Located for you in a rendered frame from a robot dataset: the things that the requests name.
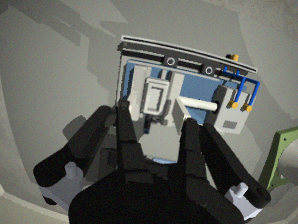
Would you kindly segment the grey metal parallel bar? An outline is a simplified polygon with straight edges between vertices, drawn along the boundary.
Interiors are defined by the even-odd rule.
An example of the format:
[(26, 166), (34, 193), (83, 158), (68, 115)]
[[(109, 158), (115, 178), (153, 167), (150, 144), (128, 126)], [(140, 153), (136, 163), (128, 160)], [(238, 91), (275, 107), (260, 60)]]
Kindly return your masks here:
[[(165, 79), (166, 78), (166, 74), (167, 74), (167, 70), (166, 69), (162, 69), (160, 79)], [(154, 115), (153, 114), (152, 120), (156, 120), (156, 119), (157, 119), (157, 115)]]

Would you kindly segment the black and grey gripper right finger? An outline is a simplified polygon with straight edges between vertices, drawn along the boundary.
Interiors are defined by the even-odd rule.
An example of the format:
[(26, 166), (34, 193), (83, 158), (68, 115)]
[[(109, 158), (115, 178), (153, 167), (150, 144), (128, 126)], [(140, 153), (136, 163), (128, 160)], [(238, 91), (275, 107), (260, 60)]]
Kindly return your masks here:
[(177, 163), (184, 164), (183, 208), (198, 214), (211, 200), (207, 165), (217, 190), (241, 211), (245, 223), (250, 222), (271, 201), (270, 193), (247, 172), (213, 125), (202, 126), (191, 118), (181, 99), (175, 98), (171, 114), (181, 136)]

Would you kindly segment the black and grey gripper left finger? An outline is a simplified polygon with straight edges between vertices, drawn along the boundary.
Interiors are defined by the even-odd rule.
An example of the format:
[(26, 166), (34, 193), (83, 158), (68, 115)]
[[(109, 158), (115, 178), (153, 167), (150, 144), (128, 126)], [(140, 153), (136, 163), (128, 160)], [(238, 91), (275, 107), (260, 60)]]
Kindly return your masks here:
[(62, 149), (34, 167), (47, 204), (58, 204), (68, 212), (109, 128), (116, 127), (117, 165), (122, 166), (126, 202), (137, 210), (150, 206), (155, 185), (132, 123), (136, 97), (137, 91), (132, 90), (127, 100), (118, 101), (118, 110), (100, 106)]

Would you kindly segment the grey narrow flat bar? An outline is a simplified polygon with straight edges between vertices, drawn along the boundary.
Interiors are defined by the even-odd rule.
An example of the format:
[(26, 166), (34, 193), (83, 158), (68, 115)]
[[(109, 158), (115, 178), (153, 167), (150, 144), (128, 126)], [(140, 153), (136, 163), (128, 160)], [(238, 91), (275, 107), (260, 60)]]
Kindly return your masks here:
[(141, 108), (140, 108), (140, 113), (139, 113), (139, 117), (142, 118), (143, 117), (143, 112), (142, 110), (142, 104), (143, 104), (143, 99), (144, 99), (144, 93), (145, 93), (145, 87), (146, 87), (146, 82), (147, 82), (147, 77), (150, 77), (151, 74), (151, 66), (147, 66), (147, 72), (146, 72), (146, 78), (145, 78), (145, 84), (144, 84), (144, 90), (143, 90), (143, 96), (142, 96), (142, 102), (141, 102)]

